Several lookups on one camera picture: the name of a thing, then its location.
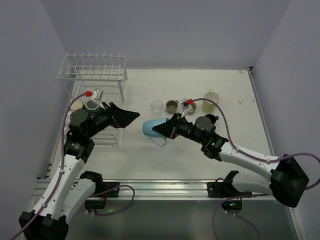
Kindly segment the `olive green mug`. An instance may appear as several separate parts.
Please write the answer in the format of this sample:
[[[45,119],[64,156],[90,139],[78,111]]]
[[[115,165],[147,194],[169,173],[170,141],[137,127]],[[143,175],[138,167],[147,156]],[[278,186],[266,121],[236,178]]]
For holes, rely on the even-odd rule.
[[[179,102],[177,100],[169,100],[165,104],[165,110],[168,114],[174,114],[177,112]]]

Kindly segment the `navy patterned cup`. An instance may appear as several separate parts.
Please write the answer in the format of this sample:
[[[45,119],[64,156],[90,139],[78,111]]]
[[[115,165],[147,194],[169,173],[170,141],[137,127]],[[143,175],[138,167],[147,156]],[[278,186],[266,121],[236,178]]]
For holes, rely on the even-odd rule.
[[[215,116],[213,114],[206,114],[205,117],[207,117],[208,119],[210,119],[212,124],[215,124],[217,122],[217,120],[219,119],[218,116]]]

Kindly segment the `clear drinking glass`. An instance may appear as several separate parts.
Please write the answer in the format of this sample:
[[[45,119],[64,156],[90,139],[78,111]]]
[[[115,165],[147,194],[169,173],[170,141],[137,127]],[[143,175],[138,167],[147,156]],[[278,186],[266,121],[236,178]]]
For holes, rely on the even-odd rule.
[[[163,103],[160,100],[154,100],[150,106],[155,115],[161,114],[163,110]]]

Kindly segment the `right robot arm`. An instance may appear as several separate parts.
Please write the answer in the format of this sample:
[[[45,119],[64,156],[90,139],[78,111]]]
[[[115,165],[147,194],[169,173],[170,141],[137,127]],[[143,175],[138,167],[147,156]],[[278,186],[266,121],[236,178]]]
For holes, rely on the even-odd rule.
[[[207,114],[194,123],[180,113],[153,126],[153,131],[168,139],[178,136],[201,144],[201,151],[209,159],[231,163],[255,173],[252,192],[272,195],[283,205],[295,208],[309,178],[293,156],[266,155],[240,147],[216,133],[218,117]]]

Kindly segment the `yellow green mug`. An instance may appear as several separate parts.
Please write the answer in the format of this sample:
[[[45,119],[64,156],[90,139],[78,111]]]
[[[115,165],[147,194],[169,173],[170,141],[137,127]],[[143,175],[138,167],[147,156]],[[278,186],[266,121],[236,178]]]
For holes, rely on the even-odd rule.
[[[216,108],[215,104],[220,102],[220,95],[210,88],[209,91],[204,94],[204,98],[205,100],[202,102],[202,110],[207,114],[213,113]]]

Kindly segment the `speckled beige bowl cup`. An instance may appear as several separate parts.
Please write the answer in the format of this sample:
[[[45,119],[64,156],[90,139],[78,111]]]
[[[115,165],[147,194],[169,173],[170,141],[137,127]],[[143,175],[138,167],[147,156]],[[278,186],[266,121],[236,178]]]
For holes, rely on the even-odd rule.
[[[189,105],[189,111],[188,115],[193,115],[197,109],[197,105],[193,102],[192,104]]]

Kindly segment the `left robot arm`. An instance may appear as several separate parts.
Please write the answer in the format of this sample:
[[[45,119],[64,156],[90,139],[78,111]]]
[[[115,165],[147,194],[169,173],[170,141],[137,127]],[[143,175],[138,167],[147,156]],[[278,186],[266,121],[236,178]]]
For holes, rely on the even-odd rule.
[[[85,172],[73,186],[94,149],[92,138],[107,127],[124,129],[139,116],[112,102],[102,103],[95,111],[81,108],[71,113],[58,168],[32,211],[20,215],[19,224],[27,240],[64,240],[85,201],[92,195],[106,194],[102,175],[96,172]]]

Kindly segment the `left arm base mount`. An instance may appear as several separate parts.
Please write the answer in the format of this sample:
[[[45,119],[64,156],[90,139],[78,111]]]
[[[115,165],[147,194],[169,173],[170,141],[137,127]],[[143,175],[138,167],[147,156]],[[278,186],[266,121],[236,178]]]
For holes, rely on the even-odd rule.
[[[98,210],[103,210],[106,207],[108,198],[117,198],[119,196],[119,189],[113,189],[119,185],[120,182],[117,181],[103,181],[98,190],[93,193],[94,196],[90,196],[85,200],[84,208],[88,212],[97,214]]]

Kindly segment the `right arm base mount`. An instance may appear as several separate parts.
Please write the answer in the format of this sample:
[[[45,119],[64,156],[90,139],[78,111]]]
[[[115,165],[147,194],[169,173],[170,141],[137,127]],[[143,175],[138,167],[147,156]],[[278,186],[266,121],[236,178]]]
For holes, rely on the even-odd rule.
[[[239,191],[233,185],[235,177],[239,177],[239,171],[232,170],[225,178],[219,177],[214,181],[206,183],[206,190],[209,198],[231,198],[244,195],[252,195],[250,191]],[[227,200],[221,204],[224,211],[231,214],[238,214],[243,207],[242,197]]]

